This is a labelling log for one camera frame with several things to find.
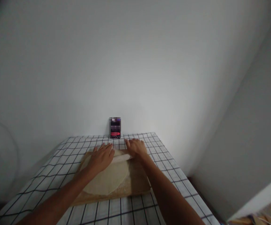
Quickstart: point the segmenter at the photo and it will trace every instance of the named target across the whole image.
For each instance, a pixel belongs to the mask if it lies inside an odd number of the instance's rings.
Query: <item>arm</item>
[[[111,163],[115,154],[112,146],[112,144],[104,145],[103,143],[98,151],[95,147],[87,167],[17,225],[56,224],[83,188]]]
[[[180,224],[182,222],[184,224],[204,225],[195,210],[154,164],[147,154],[144,142],[132,139],[125,140],[125,143],[128,153],[142,164],[166,223]]]

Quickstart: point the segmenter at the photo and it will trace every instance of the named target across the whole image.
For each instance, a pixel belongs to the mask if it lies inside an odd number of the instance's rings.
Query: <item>wooden board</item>
[[[84,160],[91,155],[91,152],[86,152],[81,160],[81,163],[75,173],[78,174]],[[109,195],[92,195],[82,191],[71,206],[83,205],[93,202],[105,201],[109,199],[116,199],[127,197],[131,195],[140,195],[150,193],[150,184],[140,163],[134,159],[129,160],[129,175],[120,184],[120,186]]]

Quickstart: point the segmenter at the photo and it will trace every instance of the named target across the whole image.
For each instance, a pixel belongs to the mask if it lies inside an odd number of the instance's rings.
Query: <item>white tablecloth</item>
[[[179,190],[205,224],[218,225],[195,188],[155,133],[69,137],[62,142],[35,176],[0,211],[0,224],[15,224],[70,181],[87,151],[102,142],[113,143],[115,149],[126,149],[124,139],[139,138],[158,168]],[[124,197],[68,208],[58,224],[165,224],[156,198],[151,194]]]

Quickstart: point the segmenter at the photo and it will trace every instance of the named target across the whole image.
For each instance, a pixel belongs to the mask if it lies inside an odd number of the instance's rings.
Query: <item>flatbread dough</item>
[[[115,155],[123,155],[124,153],[115,150]],[[85,168],[91,157],[87,157],[81,166],[82,170]],[[122,181],[126,178],[129,171],[129,160],[110,164],[104,171],[100,172],[93,180],[91,180],[83,191],[89,194],[108,195],[116,190]]]

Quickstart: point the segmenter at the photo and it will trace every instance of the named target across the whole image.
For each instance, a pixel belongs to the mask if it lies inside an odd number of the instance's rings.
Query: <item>smartphone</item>
[[[121,138],[121,117],[110,117],[110,138]]]

